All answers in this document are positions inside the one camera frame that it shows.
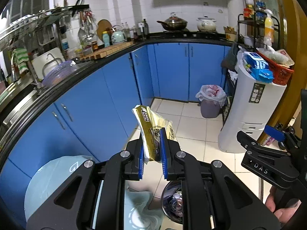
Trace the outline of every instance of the blue gripper pad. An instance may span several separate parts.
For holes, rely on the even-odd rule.
[[[140,151],[140,161],[139,161],[139,178],[143,178],[144,173],[144,147],[142,145],[141,151]]]
[[[167,157],[166,157],[166,151],[165,151],[165,139],[164,139],[161,129],[160,129],[160,146],[161,146],[161,162],[162,162],[163,175],[164,175],[164,179],[167,179],[168,173],[167,173]]]
[[[286,139],[285,135],[281,131],[276,130],[274,127],[269,125],[265,126],[264,132],[276,139],[278,142],[283,142]]]

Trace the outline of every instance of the finger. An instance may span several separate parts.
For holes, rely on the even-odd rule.
[[[266,202],[265,202],[266,207],[273,213],[275,211],[276,205],[274,202],[274,195],[273,194],[269,194]]]
[[[291,219],[291,217],[294,215],[296,210],[297,210],[297,207],[279,209],[274,213],[274,215],[278,218],[279,222],[287,223]]]

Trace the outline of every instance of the teal kettle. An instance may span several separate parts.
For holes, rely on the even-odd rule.
[[[122,31],[116,31],[114,28],[112,29],[114,32],[111,36],[111,41],[113,45],[122,43],[125,41],[125,34]]]

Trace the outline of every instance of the human hand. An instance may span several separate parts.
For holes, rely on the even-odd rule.
[[[276,192],[276,188],[275,187],[271,187],[270,189],[270,194],[266,200],[266,207],[272,212],[274,213],[275,208],[276,208],[276,204],[274,202],[274,196],[275,196],[275,192]],[[285,208],[285,209],[279,209],[277,210],[274,215],[277,217],[277,219],[281,222],[281,223],[287,223],[288,220],[291,219],[291,217],[294,215],[294,213],[296,212],[296,210],[298,209],[298,207],[300,206],[301,201],[299,200],[297,203],[295,203],[295,205],[293,205],[290,208]]]

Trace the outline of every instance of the blue kitchen cabinet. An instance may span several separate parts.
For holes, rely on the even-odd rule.
[[[222,84],[225,46],[209,44],[189,44],[190,86],[189,101],[199,101],[195,95],[202,85]]]
[[[106,84],[128,136],[138,124],[132,108],[141,104],[130,54],[113,60],[103,68]]]
[[[159,88],[157,62],[156,62],[156,54],[154,51],[154,45],[147,45],[147,52],[148,52],[148,60],[150,65],[151,80],[153,84],[153,93],[154,93],[153,95],[155,97],[160,97],[160,88]]]
[[[155,44],[160,97],[188,101],[188,43]]]
[[[231,47],[225,47],[224,58],[227,56],[227,54],[228,54],[228,52],[229,52],[230,49],[231,49]],[[227,69],[226,69],[226,68],[223,68],[223,75],[222,75],[221,87],[224,89],[224,85],[225,85],[224,91],[225,91],[226,93],[228,93],[228,84],[227,84],[227,82],[225,83],[226,72],[227,72]]]
[[[32,178],[49,161],[67,155],[93,156],[51,104],[22,134],[9,159]]]
[[[131,52],[142,105],[150,106],[154,98],[147,46]]]
[[[24,201],[30,180],[31,178],[17,168],[9,159],[6,160],[0,173],[0,196],[7,209],[12,212],[15,219],[24,228],[26,227]]]
[[[70,88],[55,104],[72,131],[100,162],[124,148],[127,134],[102,69]]]

